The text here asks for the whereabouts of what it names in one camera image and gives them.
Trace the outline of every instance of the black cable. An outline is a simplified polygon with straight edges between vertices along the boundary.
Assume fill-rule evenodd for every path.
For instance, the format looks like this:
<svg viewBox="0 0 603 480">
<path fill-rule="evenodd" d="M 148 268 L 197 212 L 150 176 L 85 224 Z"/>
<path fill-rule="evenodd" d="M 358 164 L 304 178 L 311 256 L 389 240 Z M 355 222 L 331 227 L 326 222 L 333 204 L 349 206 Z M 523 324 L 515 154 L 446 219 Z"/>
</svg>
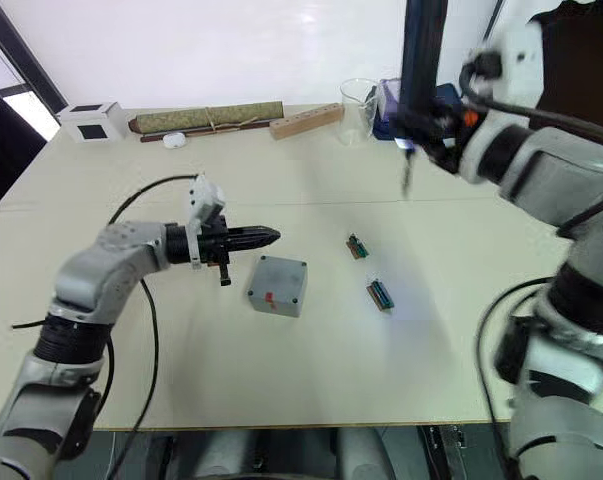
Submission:
<svg viewBox="0 0 603 480">
<path fill-rule="evenodd" d="M 494 442 L 497 447 L 497 456 L 499 457 L 499 463 L 501 464 L 501 469 L 503 470 L 503 474 L 505 475 L 506 478 L 510 478 L 510 476 L 509 476 L 510 460 L 509 460 L 509 456 L 506 452 L 505 442 L 503 441 L 503 436 L 501 435 L 501 431 L 499 430 L 499 425 L 497 423 L 496 415 L 494 413 L 494 405 L 492 402 L 492 395 L 490 394 L 490 389 L 488 388 L 488 383 L 487 383 L 485 371 L 483 368 L 483 360 L 481 357 L 483 334 L 485 332 L 485 328 L 488 324 L 488 320 L 490 319 L 490 316 L 492 315 L 494 310 L 499 306 L 499 304 L 503 300 L 505 300 L 510 295 L 512 295 L 513 293 L 515 293 L 523 288 L 532 287 L 534 285 L 542 285 L 544 283 L 549 282 L 550 280 L 552 280 L 552 277 L 544 277 L 544 278 L 536 278 L 534 280 L 528 280 L 527 282 L 523 282 L 518 285 L 515 285 L 514 287 L 509 288 L 508 290 L 503 292 L 501 295 L 499 295 L 496 298 L 496 300 L 494 300 L 490 304 L 490 306 L 488 306 L 488 308 L 484 312 L 483 316 L 481 317 L 481 320 L 479 322 L 479 327 L 477 329 L 475 351 L 474 351 L 475 362 L 476 362 L 476 366 L 477 366 L 477 372 L 479 374 L 479 380 L 481 382 L 481 388 L 483 390 L 483 395 L 485 397 L 485 402 L 488 406 L 488 412 L 490 414 L 490 424 L 492 427 L 492 435 L 494 437 Z"/>
<path fill-rule="evenodd" d="M 154 305 L 154 299 L 152 298 L 152 294 L 150 293 L 150 289 L 145 283 L 145 280 L 141 280 L 140 283 L 141 287 L 143 287 L 143 291 L 145 292 L 146 297 L 148 297 L 148 302 L 150 303 L 150 311 L 152 312 L 152 333 L 154 336 L 154 365 L 152 367 L 152 382 L 150 383 L 150 391 L 148 392 L 145 404 L 143 405 L 143 410 L 141 410 L 141 414 L 137 418 L 134 427 L 132 427 L 132 431 L 128 435 L 128 438 L 126 438 L 123 450 L 121 451 L 121 453 L 119 453 L 117 461 L 114 463 L 114 465 L 112 466 L 112 470 L 110 470 L 110 473 L 108 474 L 108 480 L 114 480 L 117 475 L 117 472 L 119 471 L 119 468 L 121 468 L 121 465 L 123 465 L 123 461 L 125 460 L 125 457 L 128 454 L 130 447 L 132 446 L 132 442 L 136 438 L 137 433 L 139 433 L 139 426 L 141 425 L 141 422 L 145 418 L 145 414 L 147 413 L 148 408 L 150 407 L 152 397 L 154 396 L 154 389 L 157 385 L 157 375 L 159 372 L 159 326 L 157 324 L 157 310 L 156 306 Z"/>
<path fill-rule="evenodd" d="M 15 323 L 14 325 L 10 325 L 12 330 L 20 330 L 22 328 L 34 328 L 40 327 L 45 323 L 45 320 L 39 320 L 38 322 L 30 322 L 30 323 Z"/>
<path fill-rule="evenodd" d="M 492 30 L 494 30 L 494 25 L 497 23 L 497 19 L 499 18 L 499 13 L 501 13 L 501 8 L 503 7 L 503 3 L 505 0 L 497 0 L 496 5 L 494 6 L 494 10 L 492 10 L 492 16 L 490 17 L 490 22 L 488 23 L 488 28 L 486 28 L 485 33 L 483 34 L 483 41 L 485 42 Z"/>
<path fill-rule="evenodd" d="M 584 222 L 587 222 L 592 217 L 594 217 L 595 215 L 598 215 L 601 212 L 603 212 L 603 200 L 601 200 L 598 203 L 595 203 L 591 207 L 588 207 L 586 210 L 584 210 L 581 213 L 578 213 L 577 215 L 572 217 L 570 220 L 565 222 L 563 225 L 561 225 L 557 229 L 557 237 L 572 238 L 571 232 L 572 232 L 573 228 L 575 228 L 578 225 L 581 225 Z"/>
<path fill-rule="evenodd" d="M 119 208 L 117 208 L 114 215 L 112 215 L 112 218 L 110 218 L 110 220 L 108 221 L 108 225 L 111 225 L 114 222 L 116 222 L 119 219 L 119 217 L 121 216 L 121 214 L 125 211 L 125 209 L 128 208 L 132 204 L 132 202 L 134 202 L 137 198 L 139 198 L 141 195 L 143 195 L 148 190 L 151 190 L 154 187 L 157 187 L 159 185 L 163 185 L 164 183 L 173 182 L 176 180 L 195 180 L 197 178 L 197 176 L 198 175 L 174 175 L 172 177 L 162 178 L 160 180 L 157 180 L 155 182 L 152 182 L 152 183 L 146 185 L 145 187 L 143 187 L 142 189 L 138 190 L 136 193 L 134 193 L 130 197 L 128 197 L 121 204 L 121 206 Z M 143 288 L 143 292 L 145 293 L 145 296 L 148 299 L 148 303 L 150 305 L 150 312 L 152 315 L 152 332 L 153 332 L 153 337 L 154 337 L 154 365 L 152 368 L 152 381 L 150 383 L 150 390 L 148 391 L 148 395 L 146 397 L 145 404 L 143 405 L 143 409 L 141 410 L 141 414 L 137 418 L 137 421 L 135 422 L 134 426 L 132 427 L 132 430 L 130 431 L 128 438 L 126 439 L 123 450 L 121 451 L 121 453 L 119 453 L 119 456 L 117 457 L 116 462 L 114 463 L 112 469 L 108 473 L 108 477 L 107 477 L 108 479 L 114 479 L 116 477 L 117 472 L 121 468 L 121 465 L 123 464 L 123 461 L 125 460 L 125 457 L 128 454 L 130 447 L 132 446 L 132 442 L 136 438 L 137 433 L 139 433 L 139 427 L 141 425 L 141 422 L 143 422 L 143 419 L 145 418 L 148 408 L 150 407 L 150 403 L 152 402 L 152 397 L 154 396 L 154 390 L 156 388 L 156 383 L 157 383 L 157 375 L 159 372 L 159 326 L 157 323 L 157 310 L 156 310 L 156 306 L 154 304 L 154 298 L 152 297 L 152 293 L 150 292 L 150 289 L 148 288 L 148 285 L 146 284 L 145 280 L 142 279 L 140 283 L 141 283 L 141 287 Z M 112 348 L 112 359 L 114 360 L 114 348 Z M 108 387 L 112 385 L 113 378 L 114 378 L 114 361 L 112 361 L 109 364 L 108 380 L 107 380 L 106 388 L 105 388 L 105 391 L 103 394 L 103 399 L 101 401 L 101 404 L 99 405 L 99 412 L 105 405 L 105 400 L 107 399 L 107 394 L 110 393 L 110 390 Z"/>
<path fill-rule="evenodd" d="M 166 178 L 162 178 L 160 180 L 157 180 L 156 182 L 152 182 L 148 185 L 146 185 L 145 187 L 143 187 L 141 190 L 139 190 L 138 192 L 134 193 L 133 195 L 131 195 L 130 197 L 128 197 L 125 202 L 123 202 L 121 204 L 121 206 L 119 208 L 117 208 L 117 211 L 114 212 L 114 215 L 112 215 L 112 218 L 110 219 L 110 221 L 108 222 L 108 225 L 114 223 L 117 221 L 117 219 L 121 216 L 121 214 L 123 213 L 123 211 L 128 208 L 132 202 L 134 202 L 137 198 L 139 198 L 141 195 L 143 195 L 145 192 L 147 192 L 148 190 L 153 189 L 154 187 L 158 187 L 159 185 L 163 185 L 164 183 L 168 183 L 168 182 L 173 182 L 175 180 L 195 180 L 197 178 L 198 175 L 174 175 L 172 177 L 166 177 Z"/>
<path fill-rule="evenodd" d="M 97 408 L 97 414 L 94 417 L 95 420 L 101 413 L 101 410 L 103 410 L 105 402 L 108 400 L 110 389 L 112 388 L 112 382 L 114 381 L 114 345 L 112 344 L 112 337 L 108 337 L 108 341 L 106 342 L 105 346 L 108 350 L 108 380 L 105 382 L 101 402 L 99 403 L 99 408 Z"/>
<path fill-rule="evenodd" d="M 561 113 L 547 112 L 536 108 L 521 107 L 519 105 L 498 102 L 478 94 L 470 85 L 475 73 L 476 67 L 473 64 L 468 63 L 463 66 L 461 74 L 459 75 L 459 86 L 461 87 L 461 91 L 472 103 L 500 112 L 512 113 L 514 115 L 521 115 L 531 119 L 550 122 L 556 126 L 576 130 L 582 134 L 589 134 L 590 136 L 603 140 L 603 127 L 596 123 L 581 120 L 580 118 L 571 117 L 569 115 L 563 115 Z"/>
<path fill-rule="evenodd" d="M 439 467 L 437 466 L 437 463 L 434 460 L 434 457 L 432 456 L 432 452 L 430 451 L 429 440 L 428 440 L 429 435 L 428 435 L 425 427 L 423 427 L 421 425 L 417 425 L 417 433 L 421 440 L 423 450 L 425 451 L 425 454 L 426 454 L 426 463 L 428 464 L 428 473 L 430 474 L 430 479 L 434 480 L 432 478 L 432 474 L 434 473 L 434 477 L 436 477 L 436 480 L 442 480 L 441 475 L 439 475 Z"/>
<path fill-rule="evenodd" d="M 163 455 L 161 455 L 161 464 L 159 465 L 159 472 L 157 474 L 157 480 L 165 480 L 168 476 L 168 468 L 170 467 L 170 461 L 174 453 L 174 444 L 176 440 L 174 436 L 170 436 L 165 440 L 165 447 L 163 448 Z"/>
<path fill-rule="evenodd" d="M 510 308 L 510 310 L 508 310 L 508 314 L 506 315 L 505 318 L 507 318 L 509 320 L 512 317 L 514 317 L 514 315 L 517 313 L 517 310 L 519 310 L 519 308 L 521 308 L 526 302 L 528 302 L 529 300 L 536 297 L 537 293 L 539 293 L 539 290 L 540 289 L 537 288 L 534 292 L 528 293 L 525 297 L 523 297 L 521 300 L 519 300 L 517 303 L 515 303 L 512 306 L 512 308 Z"/>
</svg>

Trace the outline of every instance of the glass beaker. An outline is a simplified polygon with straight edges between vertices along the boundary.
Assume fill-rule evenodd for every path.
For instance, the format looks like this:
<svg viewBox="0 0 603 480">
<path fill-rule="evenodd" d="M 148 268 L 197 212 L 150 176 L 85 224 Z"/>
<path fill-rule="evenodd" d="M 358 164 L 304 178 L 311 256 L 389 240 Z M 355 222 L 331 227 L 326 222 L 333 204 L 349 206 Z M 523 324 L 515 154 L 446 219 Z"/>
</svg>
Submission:
<svg viewBox="0 0 603 480">
<path fill-rule="evenodd" d="M 377 113 L 378 85 L 367 78 L 351 78 L 341 84 L 343 118 L 338 137 L 344 145 L 358 145 L 370 138 Z"/>
</svg>

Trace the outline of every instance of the wooden block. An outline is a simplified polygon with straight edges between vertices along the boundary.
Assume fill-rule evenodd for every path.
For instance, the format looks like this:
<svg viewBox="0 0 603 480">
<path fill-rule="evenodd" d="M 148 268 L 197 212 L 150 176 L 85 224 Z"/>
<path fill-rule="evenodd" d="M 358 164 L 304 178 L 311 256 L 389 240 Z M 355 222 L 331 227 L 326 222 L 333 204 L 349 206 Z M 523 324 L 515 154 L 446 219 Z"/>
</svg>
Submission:
<svg viewBox="0 0 603 480">
<path fill-rule="evenodd" d="M 331 103 L 314 110 L 297 113 L 291 117 L 274 120 L 270 122 L 270 133 L 275 140 L 280 140 L 332 122 L 338 122 L 341 117 L 343 117 L 343 105 Z"/>
</svg>

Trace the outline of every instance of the red label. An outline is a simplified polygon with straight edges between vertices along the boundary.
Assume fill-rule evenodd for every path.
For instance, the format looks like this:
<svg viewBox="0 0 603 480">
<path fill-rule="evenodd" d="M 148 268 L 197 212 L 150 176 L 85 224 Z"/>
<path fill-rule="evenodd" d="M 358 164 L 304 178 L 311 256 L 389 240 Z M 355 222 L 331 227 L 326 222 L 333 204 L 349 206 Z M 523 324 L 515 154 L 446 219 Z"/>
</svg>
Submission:
<svg viewBox="0 0 603 480">
<path fill-rule="evenodd" d="M 267 292 L 265 294 L 265 301 L 270 304 L 270 308 L 272 308 L 272 310 L 277 309 L 277 306 L 274 304 L 274 294 L 272 292 Z"/>
</svg>

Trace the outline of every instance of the small white object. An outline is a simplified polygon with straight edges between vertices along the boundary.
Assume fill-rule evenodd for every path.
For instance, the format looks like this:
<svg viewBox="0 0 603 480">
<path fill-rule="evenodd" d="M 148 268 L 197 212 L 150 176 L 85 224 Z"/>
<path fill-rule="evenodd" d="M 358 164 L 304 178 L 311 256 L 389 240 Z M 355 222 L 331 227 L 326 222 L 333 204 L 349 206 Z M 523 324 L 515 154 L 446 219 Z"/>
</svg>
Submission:
<svg viewBox="0 0 603 480">
<path fill-rule="evenodd" d="M 185 145 L 185 135 L 181 132 L 168 133 L 163 136 L 165 148 L 179 148 Z"/>
<path fill-rule="evenodd" d="M 128 134 L 125 113 L 117 102 L 68 105 L 56 116 L 77 143 L 122 140 Z"/>
<path fill-rule="evenodd" d="M 395 138 L 394 143 L 396 143 L 397 147 L 399 147 L 401 150 L 414 150 L 414 143 L 406 138 Z"/>
</svg>

